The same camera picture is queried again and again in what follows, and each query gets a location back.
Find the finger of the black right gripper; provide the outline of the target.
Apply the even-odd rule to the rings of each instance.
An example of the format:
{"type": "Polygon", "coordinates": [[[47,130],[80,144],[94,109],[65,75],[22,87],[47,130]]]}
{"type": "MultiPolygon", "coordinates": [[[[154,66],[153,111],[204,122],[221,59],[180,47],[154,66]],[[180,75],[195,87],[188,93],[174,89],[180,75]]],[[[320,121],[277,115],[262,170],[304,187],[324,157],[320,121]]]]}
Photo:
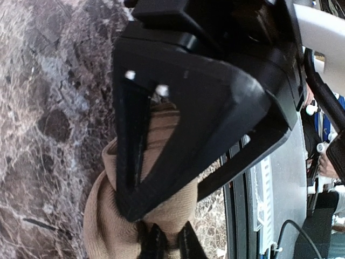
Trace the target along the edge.
{"type": "Polygon", "coordinates": [[[293,128],[293,96],[270,93],[273,105],[267,116],[249,133],[250,142],[234,157],[198,184],[200,201],[251,168],[284,144],[293,128]]]}
{"type": "Polygon", "coordinates": [[[130,22],[113,61],[116,202],[130,222],[195,179],[271,106],[256,79],[186,32],[130,22]]]}

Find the beige ribbed sock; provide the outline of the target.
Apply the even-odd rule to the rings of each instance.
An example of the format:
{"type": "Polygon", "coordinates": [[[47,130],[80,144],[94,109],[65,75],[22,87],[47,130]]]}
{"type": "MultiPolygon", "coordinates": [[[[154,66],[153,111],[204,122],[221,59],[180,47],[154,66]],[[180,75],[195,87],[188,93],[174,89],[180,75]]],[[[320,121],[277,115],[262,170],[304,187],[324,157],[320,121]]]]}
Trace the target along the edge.
{"type": "Polygon", "coordinates": [[[156,105],[140,116],[146,130],[135,148],[130,148],[127,136],[121,136],[103,149],[104,169],[84,212],[89,258],[139,258],[142,241],[153,224],[167,238],[164,258],[181,258],[178,233],[188,221],[192,225],[198,181],[178,180],[175,167],[159,168],[179,118],[173,104],[156,105]]]}

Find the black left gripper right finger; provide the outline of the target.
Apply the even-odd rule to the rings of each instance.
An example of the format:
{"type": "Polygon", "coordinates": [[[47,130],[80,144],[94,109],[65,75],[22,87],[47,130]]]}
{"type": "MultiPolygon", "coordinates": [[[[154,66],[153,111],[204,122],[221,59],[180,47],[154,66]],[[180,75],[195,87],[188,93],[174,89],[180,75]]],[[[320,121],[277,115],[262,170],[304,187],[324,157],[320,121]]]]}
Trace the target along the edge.
{"type": "Polygon", "coordinates": [[[178,247],[181,259],[207,259],[204,249],[188,221],[178,233],[178,247]]]}

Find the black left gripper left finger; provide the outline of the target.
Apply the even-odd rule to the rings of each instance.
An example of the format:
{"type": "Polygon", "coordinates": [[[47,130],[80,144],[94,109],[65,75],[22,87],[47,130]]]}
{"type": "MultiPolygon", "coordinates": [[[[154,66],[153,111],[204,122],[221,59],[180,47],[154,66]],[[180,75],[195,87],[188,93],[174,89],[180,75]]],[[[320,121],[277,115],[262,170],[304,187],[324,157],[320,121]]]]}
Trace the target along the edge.
{"type": "Polygon", "coordinates": [[[157,224],[153,224],[142,241],[139,259],[164,259],[166,248],[167,238],[165,233],[157,224]]]}

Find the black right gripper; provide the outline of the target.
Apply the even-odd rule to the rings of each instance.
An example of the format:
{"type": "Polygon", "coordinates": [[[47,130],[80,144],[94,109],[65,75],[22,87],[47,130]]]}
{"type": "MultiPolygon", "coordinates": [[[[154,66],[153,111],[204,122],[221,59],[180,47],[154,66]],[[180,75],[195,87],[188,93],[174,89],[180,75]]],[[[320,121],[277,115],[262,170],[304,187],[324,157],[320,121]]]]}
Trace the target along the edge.
{"type": "Polygon", "coordinates": [[[291,1],[125,1],[123,125],[143,130],[168,88],[182,126],[295,126],[301,39],[291,1]]]}

